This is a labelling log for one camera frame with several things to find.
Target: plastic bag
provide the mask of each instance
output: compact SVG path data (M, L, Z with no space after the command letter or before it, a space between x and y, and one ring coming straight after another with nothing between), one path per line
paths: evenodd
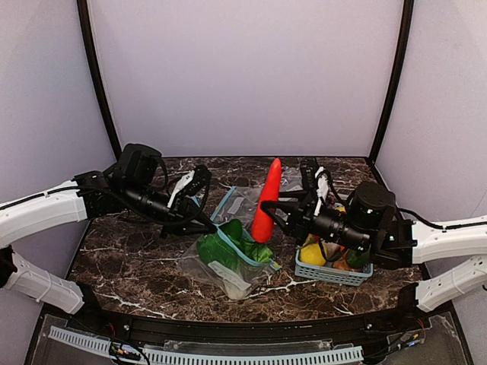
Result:
M242 230L239 249L235 240L221 227L218 226L215 234L198 238L177 264L185 276L216 285L230 299L241 300L280 266L270 259L270 250L265 245L255 243L245 230Z
M281 191L292 192L301 190L301 174L298 169L290 168L282 173ZM253 222L253 217L256 213L257 204L259 203L260 193L262 187L248 188L234 186L230 189L228 194L223 198L220 205L216 208L212 216L212 220L216 224L223 224L238 219L242 222L246 230L250 230Z

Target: white cable tray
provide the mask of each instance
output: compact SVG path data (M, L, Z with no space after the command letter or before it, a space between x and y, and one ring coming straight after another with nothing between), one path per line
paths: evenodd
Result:
M101 357L115 358L108 354L110 341L102 338L82 335L53 325L49 338ZM178 354L148 348L142 350L151 361L151 365L335 365L354 363L364 359L361 346L309 354L275 356L209 356ZM146 363L143 358L139 361L125 359L124 361L127 363Z

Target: blue basket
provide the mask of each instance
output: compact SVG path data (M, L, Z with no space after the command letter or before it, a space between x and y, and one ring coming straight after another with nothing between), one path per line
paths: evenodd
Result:
M369 279L374 273L374 266L368 264L364 272L353 272L332 268L331 263L327 262L325 266L309 265L299 261L299 250L296 252L296 269L294 274L302 278L328 281L329 283L359 286Z

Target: clear plastic bag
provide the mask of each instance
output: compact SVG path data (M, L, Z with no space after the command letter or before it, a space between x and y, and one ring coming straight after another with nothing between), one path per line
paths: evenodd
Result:
M178 267L185 276L220 287L232 300L242 300L280 269L272 260L262 263L249 259L219 228L216 234L218 245L213 245L210 253L202 249L202 244L208 239L205 235L198 238L178 260ZM246 231L243 234L251 241Z
M281 178L281 191L300 189L299 171L292 168L285 170ZM177 263L185 276L195 281L216 285L230 299L241 300L280 269L280 266L272 260L262 263L250 259L219 228L222 224L237 219L242 223L244 241L247 245L255 244L247 230L250 230L252 225L261 191L262 187L234 186L230 189L212 215L212 221L218 226L218 242L214 241L211 250L205 251L202 244L212 239L206 235L198 238L188 248ZM257 250L265 247L255 245Z
M301 174L298 169L290 168L282 173L282 192L293 192L301 189ZM232 187L228 194L223 198L220 205L216 208L212 220L216 224L222 224L231 221L232 219L238 219L242 222L242 225L246 230L250 230L253 217L256 213L257 204L259 203L261 191L262 187Z

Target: black corner post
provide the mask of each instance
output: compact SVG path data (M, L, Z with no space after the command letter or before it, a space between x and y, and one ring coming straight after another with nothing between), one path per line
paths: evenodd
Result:
M105 94L105 89L103 87L97 52L94 46L93 33L91 31L90 12L87 0L78 0L78 15L81 25L81 34L83 36L84 50L86 51L91 80L93 81L94 91L98 99L98 106L100 107L101 116L103 118L105 129L107 130L113 154L115 154L115 158L118 160L122 154L122 146L120 145L120 140L116 134L115 125L113 124L112 115L108 106L107 95Z
M375 134L374 143L369 154L369 160L375 163L379 156L380 146L386 135L387 125L389 124L390 114L393 110L394 99L396 98L397 87L401 78L401 71L403 70L404 57L406 56L406 47L408 45L409 29L411 28L412 8L414 0L404 0L403 16L401 19L401 26L399 29L399 37L397 40L396 55L394 57L393 69L390 75L389 87L387 88L386 100L382 114L380 115L379 126Z

